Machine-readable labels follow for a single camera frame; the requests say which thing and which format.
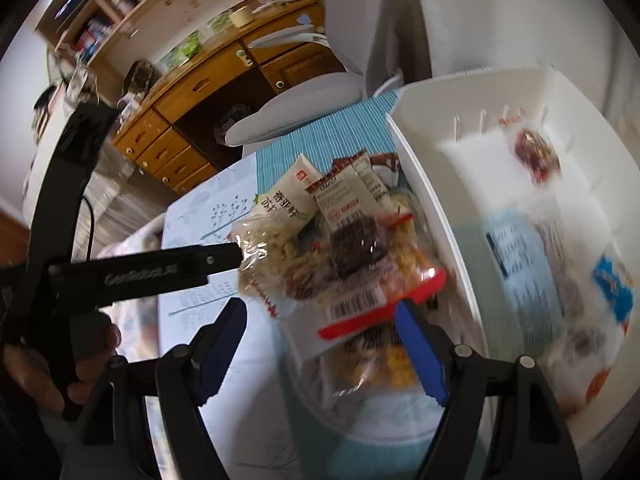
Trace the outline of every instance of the drawer handle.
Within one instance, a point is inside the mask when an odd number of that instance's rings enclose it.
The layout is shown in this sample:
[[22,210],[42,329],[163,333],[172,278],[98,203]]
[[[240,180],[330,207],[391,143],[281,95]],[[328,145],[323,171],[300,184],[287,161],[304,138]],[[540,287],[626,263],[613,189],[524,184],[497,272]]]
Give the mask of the drawer handle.
[[198,81],[196,83],[196,86],[193,87],[193,91],[197,92],[198,90],[203,89],[206,85],[208,85],[210,83],[210,80],[208,77],[204,78],[202,81]]

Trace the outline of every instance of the human hand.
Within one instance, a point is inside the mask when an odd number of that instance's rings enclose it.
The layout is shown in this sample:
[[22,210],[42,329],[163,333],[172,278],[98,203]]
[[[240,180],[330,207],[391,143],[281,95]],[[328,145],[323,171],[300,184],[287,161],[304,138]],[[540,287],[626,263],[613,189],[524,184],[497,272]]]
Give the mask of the human hand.
[[[87,402],[95,381],[108,359],[115,355],[115,349],[121,341],[120,330],[111,324],[104,335],[105,349],[76,363],[76,374],[80,382],[70,384],[67,388],[72,402],[78,405]],[[64,410],[65,401],[53,383],[42,355],[33,349],[7,344],[4,345],[2,357],[7,372],[28,396],[33,397],[39,405],[56,412]]]

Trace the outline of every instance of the blue striped tablecloth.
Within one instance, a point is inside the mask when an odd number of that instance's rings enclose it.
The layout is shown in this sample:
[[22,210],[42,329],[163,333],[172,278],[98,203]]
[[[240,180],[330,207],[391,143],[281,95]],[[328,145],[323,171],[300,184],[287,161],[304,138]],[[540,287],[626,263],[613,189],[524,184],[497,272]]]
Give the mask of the blue striped tablecloth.
[[300,153],[305,153],[321,173],[327,173],[334,158],[353,155],[363,148],[369,153],[394,152],[394,143],[385,127],[385,114],[396,100],[395,92],[389,92],[357,103],[258,150],[258,193],[271,189]]

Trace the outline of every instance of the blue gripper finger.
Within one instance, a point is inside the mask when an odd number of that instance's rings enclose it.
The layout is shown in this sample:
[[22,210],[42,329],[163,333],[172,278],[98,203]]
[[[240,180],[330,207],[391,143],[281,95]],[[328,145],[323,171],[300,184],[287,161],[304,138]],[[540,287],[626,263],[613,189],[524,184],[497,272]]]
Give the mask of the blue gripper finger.
[[398,303],[396,329],[424,392],[445,406],[449,400],[447,369],[453,362],[453,343],[444,330],[428,323],[408,299]]

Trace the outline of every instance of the white plastic box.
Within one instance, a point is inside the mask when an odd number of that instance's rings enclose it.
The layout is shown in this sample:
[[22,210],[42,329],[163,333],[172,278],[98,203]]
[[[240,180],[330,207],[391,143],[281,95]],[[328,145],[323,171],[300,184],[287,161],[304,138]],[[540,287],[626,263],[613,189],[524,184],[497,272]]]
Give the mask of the white plastic box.
[[[535,186],[510,152],[498,119],[522,108],[542,124],[560,178]],[[387,117],[404,173],[420,199],[438,256],[456,275],[487,354],[482,319],[452,231],[538,194],[556,196],[563,243],[580,272],[608,244],[640,283],[640,171],[593,104],[561,73],[531,68],[446,76],[404,88]],[[631,314],[624,345],[601,392],[568,421],[586,479],[600,478],[640,419],[640,322]]]

